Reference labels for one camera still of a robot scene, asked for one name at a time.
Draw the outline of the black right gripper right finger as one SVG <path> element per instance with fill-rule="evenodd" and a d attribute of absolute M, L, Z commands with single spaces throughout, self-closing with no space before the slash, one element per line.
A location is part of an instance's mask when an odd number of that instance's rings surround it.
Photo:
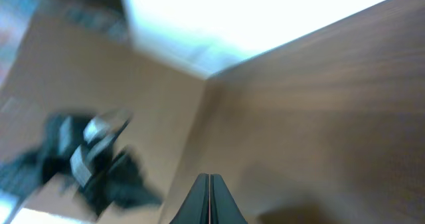
<path fill-rule="evenodd" d="M 219 174 L 210 175 L 209 215 L 211 224 L 247 224 Z"/>

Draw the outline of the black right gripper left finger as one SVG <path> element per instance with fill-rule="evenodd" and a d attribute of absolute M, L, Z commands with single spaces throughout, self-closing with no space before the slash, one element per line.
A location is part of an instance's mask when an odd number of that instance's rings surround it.
<path fill-rule="evenodd" d="M 170 224 L 209 223 L 209 174 L 201 173 Z"/>

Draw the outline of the brown cardboard box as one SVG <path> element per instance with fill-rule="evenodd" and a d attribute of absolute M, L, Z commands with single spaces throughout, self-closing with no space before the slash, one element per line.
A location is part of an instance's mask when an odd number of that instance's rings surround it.
<path fill-rule="evenodd" d="M 119 147 L 139 157 L 167 195 L 204 88 L 196 76 L 47 15 L 35 15 L 1 85 L 1 159 L 35 147 L 56 111 L 121 110 L 133 120 Z"/>

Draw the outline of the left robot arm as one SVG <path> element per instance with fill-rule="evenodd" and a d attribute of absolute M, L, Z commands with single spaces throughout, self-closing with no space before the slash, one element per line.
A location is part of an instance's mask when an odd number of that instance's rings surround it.
<path fill-rule="evenodd" d="M 65 188 L 77 185 L 77 195 L 95 218 L 110 205 L 121 210 L 160 206 L 163 200 L 145 184 L 134 153 L 114 151 L 132 118 L 127 110 L 51 114 L 41 144 L 1 164 L 1 191 L 24 201 L 61 175 Z"/>

